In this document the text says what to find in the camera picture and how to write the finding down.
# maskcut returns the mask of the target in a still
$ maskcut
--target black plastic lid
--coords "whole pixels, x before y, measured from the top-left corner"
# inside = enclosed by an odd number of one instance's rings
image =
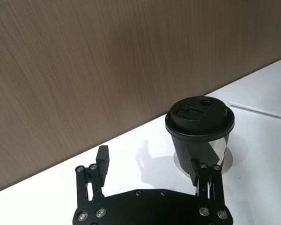
[[[196,96],[175,103],[165,118],[171,135],[193,142],[226,136],[234,127],[233,112],[214,97]]]

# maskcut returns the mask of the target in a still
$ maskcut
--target white table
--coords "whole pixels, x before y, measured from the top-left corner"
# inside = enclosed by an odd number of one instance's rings
[[[281,117],[281,60],[210,95],[227,105]]]
[[[223,89],[224,96],[228,94],[227,87]],[[234,224],[281,224],[281,120],[232,110],[236,125],[228,147],[233,164],[223,175],[223,184]],[[110,149],[105,196],[138,188],[195,193],[190,179],[175,165],[175,149],[165,129],[164,116],[104,144]],[[97,149],[1,191],[0,225],[71,225],[76,209],[74,169],[94,163]]]

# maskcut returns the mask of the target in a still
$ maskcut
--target wood grain wall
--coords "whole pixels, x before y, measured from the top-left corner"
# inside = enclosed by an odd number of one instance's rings
[[[281,58],[281,0],[0,0],[0,190]]]

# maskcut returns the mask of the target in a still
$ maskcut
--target screw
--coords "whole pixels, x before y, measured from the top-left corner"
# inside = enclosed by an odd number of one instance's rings
[[[96,165],[96,164],[92,164],[92,165],[90,165],[90,168],[91,168],[92,170],[95,170],[95,169],[97,168],[97,165]]]
[[[105,216],[105,214],[106,214],[106,210],[103,208],[99,208],[96,211],[96,217],[98,217],[98,218]]]
[[[80,165],[79,167],[77,167],[77,172],[81,172],[82,170],[83,170],[83,166],[82,165]]]
[[[161,194],[162,196],[165,196],[165,195],[167,195],[167,192],[166,192],[165,190],[162,190],[162,191],[160,192],[160,194]]]
[[[84,220],[86,220],[86,218],[88,217],[88,214],[86,212],[81,212],[79,215],[78,215],[78,221],[79,222],[82,222]]]
[[[206,207],[199,208],[199,212],[204,217],[209,216],[209,210]]]
[[[215,170],[221,170],[221,167],[219,165],[214,165]]]
[[[218,210],[216,213],[217,213],[219,218],[221,218],[221,219],[228,219],[228,214],[227,214],[226,211]]]
[[[207,165],[204,164],[204,163],[202,163],[202,164],[200,165],[200,167],[201,167],[202,169],[206,169],[206,168],[207,168]]]
[[[136,192],[135,192],[135,195],[136,195],[136,196],[140,196],[140,195],[141,195],[141,192],[140,192],[140,191],[136,191]]]

